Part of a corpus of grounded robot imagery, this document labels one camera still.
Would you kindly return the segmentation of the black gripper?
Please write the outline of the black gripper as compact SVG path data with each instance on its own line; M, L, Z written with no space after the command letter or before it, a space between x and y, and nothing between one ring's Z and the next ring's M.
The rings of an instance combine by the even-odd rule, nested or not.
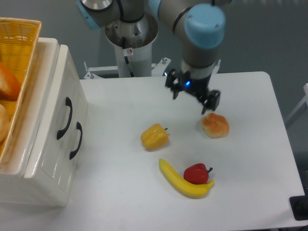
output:
M177 74L175 69L171 69L166 78L165 87L173 92L173 99L175 100L181 91L194 96L197 100L201 101L203 108L201 114L206 111L215 111L220 102L219 90L208 89L211 75L202 79L193 79L192 74L186 71L184 74Z

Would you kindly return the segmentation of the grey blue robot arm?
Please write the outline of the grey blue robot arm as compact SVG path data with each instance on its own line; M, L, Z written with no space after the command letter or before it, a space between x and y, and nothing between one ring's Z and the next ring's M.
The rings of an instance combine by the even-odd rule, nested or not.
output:
M152 72L152 43L158 22L182 42L180 70L167 74L165 86L177 97L184 91L203 111L214 111L220 92L209 90L226 18L223 0L79 0L77 7L91 29L104 28L113 45L119 77L148 77Z

